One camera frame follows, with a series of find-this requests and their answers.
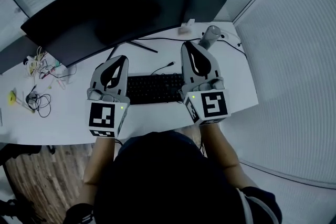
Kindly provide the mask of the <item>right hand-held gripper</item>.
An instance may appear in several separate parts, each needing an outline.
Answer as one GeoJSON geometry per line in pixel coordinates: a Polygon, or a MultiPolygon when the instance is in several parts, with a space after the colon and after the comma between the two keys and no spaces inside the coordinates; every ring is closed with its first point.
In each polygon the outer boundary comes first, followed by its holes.
{"type": "Polygon", "coordinates": [[[216,58],[202,46],[186,41],[181,46],[185,85],[180,91],[195,125],[218,123],[231,116],[228,90],[216,58]]]}

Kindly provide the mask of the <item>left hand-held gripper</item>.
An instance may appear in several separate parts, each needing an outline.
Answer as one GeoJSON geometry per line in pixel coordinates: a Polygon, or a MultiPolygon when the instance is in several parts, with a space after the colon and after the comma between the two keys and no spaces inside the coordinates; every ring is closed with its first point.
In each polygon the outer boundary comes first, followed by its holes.
{"type": "Polygon", "coordinates": [[[125,96],[128,67],[129,61],[124,55],[96,67],[86,100],[86,126],[93,136],[119,137],[130,105],[130,99],[125,96]]]}

